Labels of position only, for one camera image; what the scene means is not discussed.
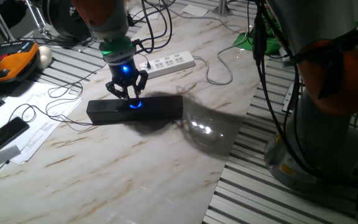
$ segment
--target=white power strip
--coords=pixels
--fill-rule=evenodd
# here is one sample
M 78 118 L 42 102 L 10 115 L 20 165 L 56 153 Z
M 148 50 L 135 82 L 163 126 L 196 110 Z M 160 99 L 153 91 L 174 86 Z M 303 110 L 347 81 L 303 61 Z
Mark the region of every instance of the white power strip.
M 167 57 L 149 60 L 151 68 L 147 68 L 147 62 L 139 65 L 141 70 L 147 71 L 149 78 L 159 77 L 172 72 L 177 72 L 196 65 L 189 51 L 169 55 Z

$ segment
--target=white cable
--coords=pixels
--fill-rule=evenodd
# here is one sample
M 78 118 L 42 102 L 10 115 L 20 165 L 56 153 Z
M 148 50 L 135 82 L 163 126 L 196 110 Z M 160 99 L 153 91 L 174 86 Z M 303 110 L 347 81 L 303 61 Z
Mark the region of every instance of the white cable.
M 214 82 L 213 80 L 210 80 L 209 77 L 208 77 L 209 63 L 207 62 L 207 60 L 205 60 L 205 58 L 200 57 L 200 56 L 193 56 L 193 58 L 194 58 L 194 59 L 198 59 L 198 60 L 202 60 L 202 61 L 205 62 L 205 64 L 206 64 L 205 78 L 206 78 L 206 80 L 207 80 L 209 83 Z
M 175 13 L 176 15 L 178 15 L 179 17 L 182 17 L 182 18 L 184 18 L 184 19 L 214 19 L 214 20 L 217 20 L 217 21 L 221 22 L 224 27 L 226 27 L 227 29 L 229 29 L 229 30 L 231 30 L 231 31 L 236 32 L 235 30 L 232 30 L 232 29 L 230 29 L 229 27 L 239 27 L 239 28 L 243 29 L 245 33 L 247 33 L 247 30 L 246 30 L 244 27 L 239 26 L 239 25 L 226 25 L 222 20 L 220 20 L 220 19 L 218 19 L 218 18 L 215 18 L 215 17 L 185 17 L 185 16 L 182 16 L 181 14 L 179 14 L 179 13 L 173 11 L 172 9 L 169 9 L 169 11 Z M 210 84 L 213 84 L 213 85 L 227 85 L 227 84 L 230 84 L 230 83 L 233 81 L 233 73 L 231 72 L 231 69 L 230 69 L 229 65 L 221 58 L 220 54 L 223 53 L 223 52 L 225 52 L 225 51 L 227 51 L 227 50 L 229 50 L 229 49 L 232 49 L 233 47 L 237 47 L 238 45 L 243 44 L 243 43 L 246 41 L 246 39 L 247 39 L 247 36 L 244 35 L 243 40 L 240 41 L 238 44 L 232 45 L 232 46 L 230 46 L 230 47 L 227 47 L 227 48 L 225 48 L 225 49 L 219 51 L 218 54 L 217 54 L 218 59 L 222 62 L 222 64 L 227 68 L 227 70 L 228 70 L 229 73 L 230 73 L 230 79 L 229 79 L 229 81 L 227 81 L 227 82 L 219 83 L 219 82 L 217 82 L 217 81 L 214 81 L 214 80 L 210 79 L 209 76 L 208 76 L 208 72 L 209 72 L 209 64 L 208 64 L 208 62 L 207 62 L 204 58 L 202 58 L 202 57 L 199 57 L 199 56 L 195 56 L 195 57 L 194 57 L 194 58 L 203 60 L 203 61 L 207 64 L 207 71 L 206 71 L 206 74 L 205 74 L 205 77 L 206 77 L 207 82 L 209 82 Z

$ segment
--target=black box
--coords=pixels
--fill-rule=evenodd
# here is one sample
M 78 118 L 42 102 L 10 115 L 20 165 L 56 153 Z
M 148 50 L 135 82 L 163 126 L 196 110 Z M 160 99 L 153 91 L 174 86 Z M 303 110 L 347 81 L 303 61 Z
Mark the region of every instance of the black box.
M 124 121 L 154 119 L 181 119 L 182 96 L 157 96 L 141 98 L 140 104 L 132 106 L 127 100 L 91 100 L 86 113 L 95 125 L 114 124 Z

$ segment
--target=marble-pattern table surface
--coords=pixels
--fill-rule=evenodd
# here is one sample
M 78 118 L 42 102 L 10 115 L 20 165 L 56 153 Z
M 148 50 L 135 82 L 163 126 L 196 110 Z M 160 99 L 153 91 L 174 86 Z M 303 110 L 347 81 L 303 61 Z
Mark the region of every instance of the marble-pattern table surface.
M 148 58 L 189 50 L 208 60 L 212 79 L 227 80 L 216 54 L 239 34 L 219 21 L 172 16 L 172 41 Z M 223 19 L 247 26 L 238 17 Z M 147 33 L 145 26 L 139 36 Z M 222 57 L 234 74 L 226 86 L 209 84 L 199 60 L 148 81 L 142 96 L 185 98 L 183 121 L 83 132 L 61 124 L 28 163 L 11 163 L 0 173 L 0 223 L 201 223 L 259 82 L 251 52 L 234 48 Z M 145 59 L 137 55 L 135 61 Z M 110 79 L 109 70 L 98 72 L 70 118 L 89 121 L 89 100 L 113 99 L 104 87 Z

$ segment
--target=striped floor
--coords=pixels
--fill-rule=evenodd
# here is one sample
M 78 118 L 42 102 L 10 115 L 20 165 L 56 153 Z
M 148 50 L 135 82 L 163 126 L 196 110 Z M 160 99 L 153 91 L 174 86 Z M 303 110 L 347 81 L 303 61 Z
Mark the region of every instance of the striped floor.
M 266 73 L 269 97 L 282 124 L 284 96 L 294 72 L 278 60 L 269 60 Z M 341 187 L 330 192 L 301 194 L 274 179 L 265 166 L 264 148 L 276 132 L 260 85 L 204 223 L 356 223 L 356 189 Z

